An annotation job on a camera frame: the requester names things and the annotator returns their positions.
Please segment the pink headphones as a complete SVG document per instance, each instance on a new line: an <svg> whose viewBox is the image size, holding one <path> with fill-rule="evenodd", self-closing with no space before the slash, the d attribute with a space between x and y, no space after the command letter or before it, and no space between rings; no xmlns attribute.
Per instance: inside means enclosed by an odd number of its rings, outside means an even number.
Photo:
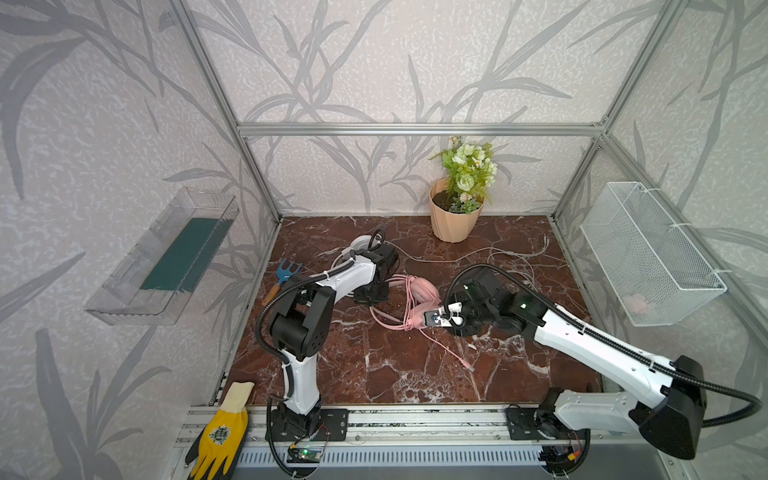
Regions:
<svg viewBox="0 0 768 480"><path fill-rule="evenodd" d="M395 274L387 281L389 286L402 286L406 300L401 319L375 307L369 311L380 326L394 331L423 330L427 327L425 314L438 310L441 299L437 287L429 280L414 275Z"/></svg>

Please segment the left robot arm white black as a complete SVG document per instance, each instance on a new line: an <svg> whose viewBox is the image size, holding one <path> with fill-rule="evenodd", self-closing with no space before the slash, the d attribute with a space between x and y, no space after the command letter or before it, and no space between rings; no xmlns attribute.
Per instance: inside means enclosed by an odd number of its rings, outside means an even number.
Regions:
<svg viewBox="0 0 768 480"><path fill-rule="evenodd" d="M263 307L254 327L259 345L283 367L285 393L275 413L310 430L320 421L317 354L327 340L334 307L348 297L368 306L387 302L398 253L377 229L353 240L341 258L342 263L321 274L291 277Z"/></svg>

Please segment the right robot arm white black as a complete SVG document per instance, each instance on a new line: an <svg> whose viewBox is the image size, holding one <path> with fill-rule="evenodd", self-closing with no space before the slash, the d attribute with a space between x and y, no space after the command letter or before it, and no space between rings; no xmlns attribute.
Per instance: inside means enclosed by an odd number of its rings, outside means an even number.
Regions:
<svg viewBox="0 0 768 480"><path fill-rule="evenodd" d="M425 321L457 336L486 325L522 335L581 362L621 389L579 393L554 388L539 406L541 426L639 434L667 455L692 460L702 429L735 423L762 408L751 393L706 381L692 358L671 360L621 341L488 263L458 273Z"/></svg>

